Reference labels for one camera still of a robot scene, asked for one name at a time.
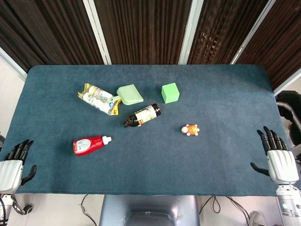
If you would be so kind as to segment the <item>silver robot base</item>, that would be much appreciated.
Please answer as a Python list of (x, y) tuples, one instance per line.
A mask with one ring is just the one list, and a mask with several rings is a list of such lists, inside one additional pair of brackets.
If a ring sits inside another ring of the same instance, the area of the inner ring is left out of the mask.
[(194, 195), (105, 195), (99, 226), (200, 226)]

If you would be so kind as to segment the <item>orange toy turtle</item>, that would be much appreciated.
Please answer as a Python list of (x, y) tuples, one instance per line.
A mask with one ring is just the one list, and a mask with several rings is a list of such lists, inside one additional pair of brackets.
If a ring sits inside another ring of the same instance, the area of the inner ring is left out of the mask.
[(200, 132), (200, 129), (198, 128), (197, 124), (186, 124), (181, 128), (181, 132), (186, 134), (187, 136), (197, 136)]

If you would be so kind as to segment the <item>black chair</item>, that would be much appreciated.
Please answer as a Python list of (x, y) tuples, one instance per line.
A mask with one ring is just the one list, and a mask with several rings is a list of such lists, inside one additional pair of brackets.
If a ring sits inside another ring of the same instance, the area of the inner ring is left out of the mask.
[(301, 144), (301, 94), (285, 90), (276, 96), (280, 116), (291, 122), (290, 138), (294, 145)]

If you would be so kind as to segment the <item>blue table cloth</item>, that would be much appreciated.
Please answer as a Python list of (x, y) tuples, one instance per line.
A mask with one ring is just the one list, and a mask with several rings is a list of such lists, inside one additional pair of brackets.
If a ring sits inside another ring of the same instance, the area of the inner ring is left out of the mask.
[[(85, 83), (117, 96), (134, 84), (143, 102), (107, 115), (78, 97)], [(178, 101), (165, 104), (163, 85), (176, 83)], [(124, 127), (156, 103), (161, 115)], [(181, 132), (197, 124), (197, 136)], [(257, 130), (286, 138), (266, 70), (259, 65), (38, 65), (29, 70), (0, 161), (33, 140), (19, 193), (275, 196), (277, 185), (250, 165), (267, 168)], [(112, 141), (76, 156), (85, 137)]]

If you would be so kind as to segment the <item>red ketchup bottle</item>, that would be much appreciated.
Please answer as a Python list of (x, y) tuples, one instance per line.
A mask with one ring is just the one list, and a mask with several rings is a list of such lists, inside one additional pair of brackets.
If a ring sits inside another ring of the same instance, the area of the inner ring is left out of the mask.
[(72, 144), (73, 153), (76, 156), (87, 155), (109, 144), (111, 141), (112, 138), (107, 136), (85, 137), (78, 139)]

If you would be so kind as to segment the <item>green foam cube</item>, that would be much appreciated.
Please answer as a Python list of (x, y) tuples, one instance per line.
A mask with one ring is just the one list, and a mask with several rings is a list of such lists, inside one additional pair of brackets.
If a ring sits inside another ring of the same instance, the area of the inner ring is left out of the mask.
[(176, 102), (179, 99), (180, 92), (176, 83), (170, 83), (162, 86), (161, 94), (165, 104)]

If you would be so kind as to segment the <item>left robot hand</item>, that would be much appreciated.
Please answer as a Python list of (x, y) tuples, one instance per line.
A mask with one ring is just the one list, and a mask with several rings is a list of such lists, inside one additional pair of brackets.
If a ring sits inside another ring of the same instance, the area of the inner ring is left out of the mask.
[(29, 175), (22, 178), (24, 164), (33, 142), (27, 139), (17, 144), (0, 161), (0, 194), (14, 194), (20, 186), (34, 178), (37, 165), (32, 165)]

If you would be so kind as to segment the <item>dark wooden slat partition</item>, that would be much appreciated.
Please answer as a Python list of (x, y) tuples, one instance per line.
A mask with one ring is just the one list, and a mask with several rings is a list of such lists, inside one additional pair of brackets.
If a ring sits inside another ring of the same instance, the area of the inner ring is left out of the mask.
[(0, 49), (36, 65), (250, 64), (301, 74), (301, 0), (0, 0)]

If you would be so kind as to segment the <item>yellow white snack package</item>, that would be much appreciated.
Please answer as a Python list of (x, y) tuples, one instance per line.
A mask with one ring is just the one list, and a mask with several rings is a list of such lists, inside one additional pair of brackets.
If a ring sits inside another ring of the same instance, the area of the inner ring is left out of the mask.
[(118, 115), (118, 105), (121, 98), (115, 97), (97, 86), (85, 83), (84, 90), (78, 92), (78, 97), (107, 115)]

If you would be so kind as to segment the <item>white sneaker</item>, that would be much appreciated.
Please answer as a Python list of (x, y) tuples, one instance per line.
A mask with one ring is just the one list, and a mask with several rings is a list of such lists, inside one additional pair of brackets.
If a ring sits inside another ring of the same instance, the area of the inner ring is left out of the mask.
[(250, 215), (249, 226), (267, 226), (267, 221), (263, 213), (253, 211)]

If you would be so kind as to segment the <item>dark brown drink bottle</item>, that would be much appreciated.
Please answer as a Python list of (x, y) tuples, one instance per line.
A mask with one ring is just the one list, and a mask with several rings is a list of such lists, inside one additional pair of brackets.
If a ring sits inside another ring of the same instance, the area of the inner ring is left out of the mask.
[(124, 127), (138, 127), (142, 124), (155, 119), (161, 115), (159, 106), (153, 103), (133, 114), (131, 114), (123, 123)]

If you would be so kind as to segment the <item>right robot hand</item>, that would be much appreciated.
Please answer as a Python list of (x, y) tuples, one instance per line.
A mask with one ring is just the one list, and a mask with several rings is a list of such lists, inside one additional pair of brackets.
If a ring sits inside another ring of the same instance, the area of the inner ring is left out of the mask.
[(258, 173), (270, 177), (277, 185), (295, 184), (299, 174), (292, 151), (288, 150), (286, 142), (276, 132), (268, 127), (263, 127), (264, 132), (257, 130), (261, 139), (268, 168), (260, 168), (254, 162), (251, 167)]

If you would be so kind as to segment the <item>light green dustpan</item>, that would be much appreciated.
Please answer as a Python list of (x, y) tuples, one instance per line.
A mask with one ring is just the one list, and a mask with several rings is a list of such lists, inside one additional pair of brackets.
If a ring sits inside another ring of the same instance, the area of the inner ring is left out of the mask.
[(134, 84), (119, 87), (117, 89), (117, 96), (112, 97), (110, 102), (120, 99), (125, 105), (133, 105), (143, 102), (143, 97)]

